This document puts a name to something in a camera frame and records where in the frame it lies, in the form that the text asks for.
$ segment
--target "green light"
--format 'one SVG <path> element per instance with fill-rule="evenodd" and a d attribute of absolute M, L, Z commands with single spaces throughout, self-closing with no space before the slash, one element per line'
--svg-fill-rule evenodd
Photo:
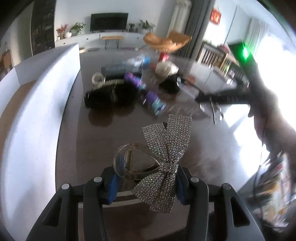
<path fill-rule="evenodd" d="M 244 59 L 247 59 L 250 56 L 250 53 L 245 46 L 244 46 L 244 50 L 243 50 L 242 54 L 243 54 Z"/>

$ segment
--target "tv stand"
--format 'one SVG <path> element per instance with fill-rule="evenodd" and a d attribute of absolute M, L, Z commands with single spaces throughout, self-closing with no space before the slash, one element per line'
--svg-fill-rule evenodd
<path fill-rule="evenodd" d="M 67 39 L 61 39 L 55 42 L 56 47 L 79 43 L 79 47 L 89 48 L 104 48 L 104 37 L 120 36 L 121 47 L 140 48 L 145 45 L 143 41 L 144 34 L 129 33 L 129 32 L 100 32 L 93 34 L 81 34 Z M 116 42 L 109 43 L 108 49 L 116 49 Z"/>

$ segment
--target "screw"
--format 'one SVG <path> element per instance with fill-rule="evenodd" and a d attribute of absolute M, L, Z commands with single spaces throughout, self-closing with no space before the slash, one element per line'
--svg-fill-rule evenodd
<path fill-rule="evenodd" d="M 62 185 L 62 189 L 66 190 L 70 187 L 70 185 L 68 183 L 65 183 Z"/>
<path fill-rule="evenodd" d="M 198 177 L 191 177 L 190 181 L 192 181 L 193 183 L 198 183 L 200 180 Z"/>
<path fill-rule="evenodd" d="M 222 186 L 223 186 L 223 188 L 226 189 L 226 190 L 230 190 L 230 189 L 231 189 L 231 185 L 228 184 L 228 183 L 224 183 Z"/>
<path fill-rule="evenodd" d="M 103 179 L 101 178 L 101 177 L 95 177 L 94 178 L 94 182 L 95 183 L 99 183 L 99 182 L 101 182 Z"/>

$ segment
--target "rhinestone bow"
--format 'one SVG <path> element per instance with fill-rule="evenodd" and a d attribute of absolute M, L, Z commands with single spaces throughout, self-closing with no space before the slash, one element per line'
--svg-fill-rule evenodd
<path fill-rule="evenodd" d="M 175 202 L 176 172 L 184 155 L 191 131 L 192 119 L 187 116 L 169 115 L 167 128 L 163 124 L 143 127 L 150 150 L 160 163 L 160 171 L 143 178 L 133 193 L 157 213 L 169 213 Z"/>

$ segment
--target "dark wooden table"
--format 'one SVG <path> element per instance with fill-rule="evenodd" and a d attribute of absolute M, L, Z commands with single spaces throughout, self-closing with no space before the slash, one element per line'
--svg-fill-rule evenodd
<path fill-rule="evenodd" d="M 155 52 L 141 53 L 151 56 L 152 62 L 159 57 Z M 99 72 L 102 66 L 121 63 L 139 54 L 136 51 L 110 50 L 80 55 L 81 72 L 71 90 L 60 128 L 56 161 L 57 188 L 63 183 L 83 184 L 100 175 L 105 167 L 112 165 L 119 146 L 128 142 L 146 144 L 143 126 L 167 121 L 169 111 L 156 117 L 140 103 L 110 112 L 98 112 L 84 105 L 83 94 L 91 89 L 91 77 L 95 72 Z M 194 75 L 196 84 L 205 92 L 229 88 L 223 79 L 194 61 L 174 57 L 170 61 L 182 71 Z M 151 78 L 150 70 L 144 73 L 143 79 L 156 81 Z M 209 184 L 221 185 L 227 182 L 239 190 L 257 170 L 261 153 L 261 142 L 256 136 L 253 120 L 247 117 L 248 106 L 224 108 L 225 120 L 215 126 L 212 116 L 204 114 L 183 93 L 167 98 L 171 98 L 172 102 L 182 102 L 183 106 L 187 98 L 188 106 L 196 108 L 192 115 L 190 143 L 180 161 L 181 165 Z M 176 201 L 170 214 L 157 214 L 149 211 L 145 203 L 137 202 L 104 208 L 111 240 L 152 240 L 182 233 L 188 206 Z"/>

